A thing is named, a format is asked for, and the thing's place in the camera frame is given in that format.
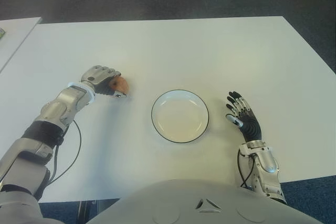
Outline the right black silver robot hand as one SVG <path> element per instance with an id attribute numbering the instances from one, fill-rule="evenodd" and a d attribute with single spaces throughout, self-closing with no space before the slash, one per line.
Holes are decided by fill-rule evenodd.
<path id="1" fill-rule="evenodd" d="M 261 127 L 248 102 L 236 91 L 229 92 L 227 100 L 231 114 L 225 118 L 239 128 L 245 142 L 262 140 Z"/>

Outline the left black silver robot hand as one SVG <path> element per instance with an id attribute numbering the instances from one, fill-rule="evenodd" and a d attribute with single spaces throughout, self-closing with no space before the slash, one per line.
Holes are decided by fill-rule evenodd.
<path id="1" fill-rule="evenodd" d="M 104 66 L 93 66 L 81 77 L 80 82 L 91 87 L 96 94 L 126 98 L 130 87 L 119 71 Z"/>

